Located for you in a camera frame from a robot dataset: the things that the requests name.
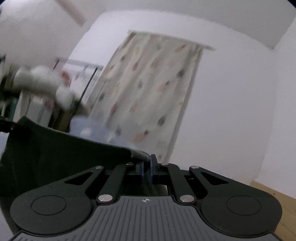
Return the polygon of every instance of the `silver pin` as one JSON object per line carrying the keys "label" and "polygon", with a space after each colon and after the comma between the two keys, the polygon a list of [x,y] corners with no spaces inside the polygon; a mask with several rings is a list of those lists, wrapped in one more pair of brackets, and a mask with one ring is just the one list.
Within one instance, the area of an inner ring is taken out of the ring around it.
{"label": "silver pin", "polygon": [[180,200],[182,202],[192,202],[192,201],[194,201],[194,197],[191,195],[183,195],[180,197]]}
{"label": "silver pin", "polygon": [[100,195],[99,197],[98,197],[98,199],[101,201],[101,202],[109,202],[109,201],[111,201],[112,200],[112,196],[111,195],[109,195],[109,194],[103,194],[103,195]]}

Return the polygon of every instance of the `patterned curtain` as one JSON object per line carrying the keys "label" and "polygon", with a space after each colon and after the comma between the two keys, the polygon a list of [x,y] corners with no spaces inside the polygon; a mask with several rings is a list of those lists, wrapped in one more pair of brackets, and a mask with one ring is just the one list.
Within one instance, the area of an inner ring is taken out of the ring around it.
{"label": "patterned curtain", "polygon": [[186,40],[131,33],[93,89],[89,117],[163,162],[201,51]]}

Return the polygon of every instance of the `floor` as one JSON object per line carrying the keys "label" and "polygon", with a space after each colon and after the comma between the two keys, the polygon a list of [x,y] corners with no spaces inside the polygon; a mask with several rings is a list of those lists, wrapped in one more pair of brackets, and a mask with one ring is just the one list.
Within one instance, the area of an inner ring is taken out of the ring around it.
{"label": "floor", "polygon": [[283,241],[296,241],[296,199],[277,192],[255,181],[251,183],[251,186],[268,192],[279,200],[283,208],[283,215],[275,231],[275,234]]}

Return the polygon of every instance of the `wall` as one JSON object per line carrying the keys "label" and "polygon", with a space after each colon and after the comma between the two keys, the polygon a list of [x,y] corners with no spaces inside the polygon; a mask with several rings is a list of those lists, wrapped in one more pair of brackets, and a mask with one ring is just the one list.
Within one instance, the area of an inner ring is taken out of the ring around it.
{"label": "wall", "polygon": [[296,198],[296,19],[277,45],[277,101],[263,165],[256,181]]}
{"label": "wall", "polygon": [[274,55],[222,25],[166,12],[106,12],[70,58],[106,65],[128,30],[181,37],[214,47],[203,54],[170,162],[199,165],[249,183],[258,173],[272,126]]}
{"label": "wall", "polygon": [[103,11],[95,0],[73,0],[87,21],[80,27],[55,2],[6,0],[0,15],[0,54],[7,62],[53,67],[56,57],[68,57]]}

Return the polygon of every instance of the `gray ribbed plate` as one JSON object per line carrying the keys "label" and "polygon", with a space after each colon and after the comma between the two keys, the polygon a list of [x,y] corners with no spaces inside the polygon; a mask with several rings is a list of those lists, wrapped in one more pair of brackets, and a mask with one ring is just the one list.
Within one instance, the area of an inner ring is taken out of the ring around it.
{"label": "gray ribbed plate", "polygon": [[122,196],[99,206],[76,230],[56,237],[20,233],[15,241],[276,241],[272,234],[243,239],[221,234],[205,224],[194,207],[176,204],[170,196]]}

